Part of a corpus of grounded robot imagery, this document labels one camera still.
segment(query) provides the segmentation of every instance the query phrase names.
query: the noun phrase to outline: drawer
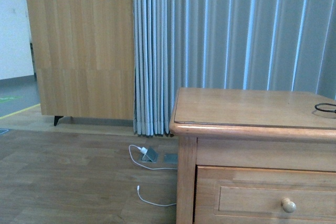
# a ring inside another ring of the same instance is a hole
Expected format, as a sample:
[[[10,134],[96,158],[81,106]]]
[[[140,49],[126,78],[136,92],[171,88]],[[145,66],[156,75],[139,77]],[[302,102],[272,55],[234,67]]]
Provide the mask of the drawer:
[[[336,144],[316,142],[197,139],[197,165],[336,172]]]
[[[336,223],[336,173],[199,166],[195,223]]]

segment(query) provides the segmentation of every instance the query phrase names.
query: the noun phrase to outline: wooden drawer knob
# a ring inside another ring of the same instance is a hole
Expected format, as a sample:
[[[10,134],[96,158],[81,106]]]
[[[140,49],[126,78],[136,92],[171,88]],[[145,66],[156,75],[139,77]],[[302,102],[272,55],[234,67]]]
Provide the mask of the wooden drawer knob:
[[[283,199],[281,202],[281,206],[283,210],[289,214],[296,210],[295,203],[291,201],[290,199]]]

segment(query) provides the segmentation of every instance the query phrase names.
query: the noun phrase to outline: wooden partition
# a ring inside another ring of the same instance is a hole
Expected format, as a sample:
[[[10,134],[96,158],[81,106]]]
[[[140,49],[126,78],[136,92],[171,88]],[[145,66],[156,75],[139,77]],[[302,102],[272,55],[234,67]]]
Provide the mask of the wooden partition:
[[[43,115],[133,119],[133,0],[27,0]]]

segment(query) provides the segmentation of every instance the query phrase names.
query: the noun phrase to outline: wooden countertop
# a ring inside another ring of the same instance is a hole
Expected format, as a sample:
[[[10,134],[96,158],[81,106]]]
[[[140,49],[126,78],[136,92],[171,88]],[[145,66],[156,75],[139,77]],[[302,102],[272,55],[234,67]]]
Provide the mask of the wooden countertop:
[[[336,113],[316,111],[332,99],[308,92],[180,88],[174,134],[336,139]]]

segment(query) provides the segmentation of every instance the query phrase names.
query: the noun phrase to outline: curtain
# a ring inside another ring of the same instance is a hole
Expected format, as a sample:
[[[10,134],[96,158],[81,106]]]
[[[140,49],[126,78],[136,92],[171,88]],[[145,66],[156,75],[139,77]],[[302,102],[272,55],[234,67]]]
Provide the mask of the curtain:
[[[134,130],[169,132],[179,87],[336,99],[335,0],[134,0]]]

